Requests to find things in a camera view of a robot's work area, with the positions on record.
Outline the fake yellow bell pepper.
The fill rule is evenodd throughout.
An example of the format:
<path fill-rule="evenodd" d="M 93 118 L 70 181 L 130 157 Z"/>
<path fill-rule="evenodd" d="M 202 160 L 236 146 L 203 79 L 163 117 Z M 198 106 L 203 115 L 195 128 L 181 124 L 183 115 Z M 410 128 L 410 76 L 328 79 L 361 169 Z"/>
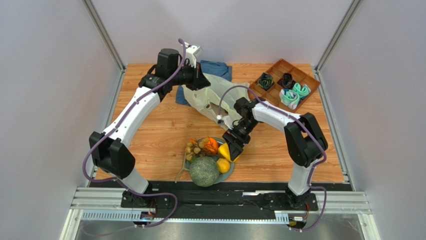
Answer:
<path fill-rule="evenodd" d="M 231 159 L 229 146 L 226 142 L 221 144 L 218 147 L 217 151 L 225 160 L 227 160 L 228 162 L 231 162 L 231 163 L 234 163 L 235 161 L 237 161 L 240 158 L 240 156 L 237 156 L 234 160 Z"/>

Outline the fake yellow lemon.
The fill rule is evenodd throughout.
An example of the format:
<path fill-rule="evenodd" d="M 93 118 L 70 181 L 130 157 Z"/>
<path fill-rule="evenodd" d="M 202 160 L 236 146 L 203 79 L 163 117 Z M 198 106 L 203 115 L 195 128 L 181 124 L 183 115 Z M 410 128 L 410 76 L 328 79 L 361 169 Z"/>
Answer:
<path fill-rule="evenodd" d="M 231 163 L 225 158 L 219 158 L 216 164 L 221 174 L 226 174 L 231 169 Z"/>

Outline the fake orange fruit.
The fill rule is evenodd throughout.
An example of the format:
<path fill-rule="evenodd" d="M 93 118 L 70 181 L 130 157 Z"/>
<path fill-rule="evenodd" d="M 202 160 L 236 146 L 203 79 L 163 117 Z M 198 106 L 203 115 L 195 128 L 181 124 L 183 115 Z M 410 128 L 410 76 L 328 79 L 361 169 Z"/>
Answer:
<path fill-rule="evenodd" d="M 204 150 L 212 154 L 216 154 L 218 152 L 219 144 L 216 139 L 212 137 L 204 137 L 202 142 L 204 143 Z"/>

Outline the grey round plate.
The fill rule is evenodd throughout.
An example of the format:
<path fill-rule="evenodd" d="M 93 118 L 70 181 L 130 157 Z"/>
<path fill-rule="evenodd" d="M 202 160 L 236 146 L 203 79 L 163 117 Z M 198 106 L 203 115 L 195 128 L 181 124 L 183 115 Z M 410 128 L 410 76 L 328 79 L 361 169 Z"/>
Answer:
<path fill-rule="evenodd" d="M 210 187 L 226 180 L 235 164 L 228 160 L 225 141 L 217 137 L 190 140 L 185 147 L 182 169 L 199 187 Z"/>

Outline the translucent pale green plastic bag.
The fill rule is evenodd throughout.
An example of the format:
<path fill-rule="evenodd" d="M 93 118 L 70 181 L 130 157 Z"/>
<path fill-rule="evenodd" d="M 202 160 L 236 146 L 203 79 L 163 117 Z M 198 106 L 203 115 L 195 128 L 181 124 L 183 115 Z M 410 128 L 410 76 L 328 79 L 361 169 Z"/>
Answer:
<path fill-rule="evenodd" d="M 234 104 L 242 97 L 249 98 L 246 87 L 250 84 L 248 82 L 232 83 L 213 75 L 206 78 L 211 86 L 200 90 L 193 91 L 183 85 L 184 97 L 189 105 L 215 123 L 219 112 L 223 116 L 230 116 L 233 121 L 241 119 Z"/>

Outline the fake netted melon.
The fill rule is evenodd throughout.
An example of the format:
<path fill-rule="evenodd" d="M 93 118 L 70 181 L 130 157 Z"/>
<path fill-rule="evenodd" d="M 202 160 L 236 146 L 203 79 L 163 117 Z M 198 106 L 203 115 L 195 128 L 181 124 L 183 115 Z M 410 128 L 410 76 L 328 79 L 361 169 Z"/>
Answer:
<path fill-rule="evenodd" d="M 183 160 L 182 168 L 174 179 L 175 183 L 182 171 L 189 171 L 192 182 L 199 187 L 210 187 L 217 184 L 221 174 L 216 160 L 210 156 L 198 157 L 192 163 Z"/>

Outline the fake brown longan bunch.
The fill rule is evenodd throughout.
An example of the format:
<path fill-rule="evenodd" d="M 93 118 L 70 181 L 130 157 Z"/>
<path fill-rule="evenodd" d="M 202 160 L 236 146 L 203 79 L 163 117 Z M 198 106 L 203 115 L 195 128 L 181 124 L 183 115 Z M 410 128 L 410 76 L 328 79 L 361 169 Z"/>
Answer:
<path fill-rule="evenodd" d="M 200 158 L 200 157 L 211 157 L 215 156 L 216 154 L 210 153 L 209 151 L 204 149 L 204 143 L 202 142 L 202 139 L 191 139 L 187 144 L 185 148 L 185 160 L 189 163 L 192 163 L 193 160 Z"/>

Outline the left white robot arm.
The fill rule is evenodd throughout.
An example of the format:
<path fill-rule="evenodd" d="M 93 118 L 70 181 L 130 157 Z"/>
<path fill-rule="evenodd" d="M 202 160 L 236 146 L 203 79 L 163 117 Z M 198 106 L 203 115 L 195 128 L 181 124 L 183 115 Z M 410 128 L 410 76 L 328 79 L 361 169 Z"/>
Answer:
<path fill-rule="evenodd" d="M 135 157 L 128 149 L 135 133 L 174 86 L 185 85 L 197 91 L 211 85 L 197 61 L 202 48 L 185 43 L 183 50 L 180 54 L 178 50 L 163 48 L 124 110 L 102 132 L 94 131 L 89 137 L 90 150 L 83 162 L 92 159 L 96 167 L 112 175 L 111 180 L 123 184 L 131 194 L 144 201 L 154 194 L 148 180 L 135 168 Z"/>

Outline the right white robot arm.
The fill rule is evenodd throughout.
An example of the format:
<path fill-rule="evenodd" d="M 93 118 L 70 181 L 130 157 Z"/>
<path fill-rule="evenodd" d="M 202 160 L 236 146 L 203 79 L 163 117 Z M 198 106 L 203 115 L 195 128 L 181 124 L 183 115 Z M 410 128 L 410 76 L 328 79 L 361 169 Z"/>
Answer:
<path fill-rule="evenodd" d="M 223 139 L 228 145 L 230 159 L 236 160 L 251 140 L 251 132 L 264 123 L 285 134 L 288 154 L 293 161 L 290 181 L 285 188 L 284 204 L 290 209 L 304 206 L 312 189 L 312 176 L 316 166 L 327 159 L 328 142 L 315 116 L 311 113 L 296 114 L 275 107 L 264 98 L 238 99 L 234 108 L 241 118 L 232 121 L 218 116 L 219 123 L 226 123 L 228 130 Z"/>

